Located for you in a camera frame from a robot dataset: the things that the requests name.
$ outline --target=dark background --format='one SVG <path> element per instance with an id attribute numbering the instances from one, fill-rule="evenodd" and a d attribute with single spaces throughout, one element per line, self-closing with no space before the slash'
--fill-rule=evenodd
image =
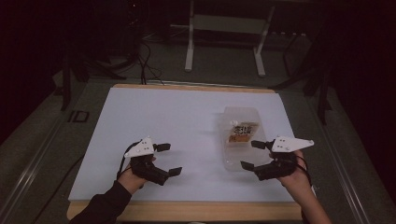
<path id="1" fill-rule="evenodd" d="M 187 24 L 188 2 L 151 0 L 150 18 L 145 20 L 154 29 L 163 29 L 166 33 L 164 25 L 168 23 Z M 73 7 L 73 15 L 68 14 L 70 7 Z M 0 8 L 2 143 L 54 91 L 51 76 L 62 68 L 64 56 L 65 29 L 60 28 L 70 28 L 68 34 L 72 36 L 81 35 L 78 29 L 84 25 L 89 30 L 85 30 L 83 35 L 90 36 L 100 31 L 90 26 L 93 11 L 89 3 L 20 0 L 3 1 Z M 360 1 L 353 10 L 336 14 L 335 20 L 326 23 L 328 29 L 323 36 L 327 37 L 322 36 L 322 47 L 325 51 L 336 52 L 332 61 L 331 85 L 396 202 L 396 146 L 393 140 L 396 14 L 393 8 L 392 1 Z M 255 14 L 254 11 L 235 10 L 232 6 L 221 10 L 223 14 Z M 318 20 L 322 20 L 322 14 L 318 12 L 314 10 L 306 17 L 293 7 L 278 8 L 271 29 L 289 31 L 293 24 L 309 20 L 311 16 L 315 18 L 315 14 L 318 14 Z M 101 46 L 105 40 L 87 41 Z"/>

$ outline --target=plastic container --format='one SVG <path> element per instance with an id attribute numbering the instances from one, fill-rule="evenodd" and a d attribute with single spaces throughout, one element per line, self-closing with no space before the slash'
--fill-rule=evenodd
<path id="1" fill-rule="evenodd" d="M 252 147 L 252 140 L 266 141 L 262 121 L 253 107 L 227 106 L 221 116 L 221 142 L 224 167 L 229 171 L 244 171 L 241 161 L 255 166 L 269 163 L 268 149 Z"/>

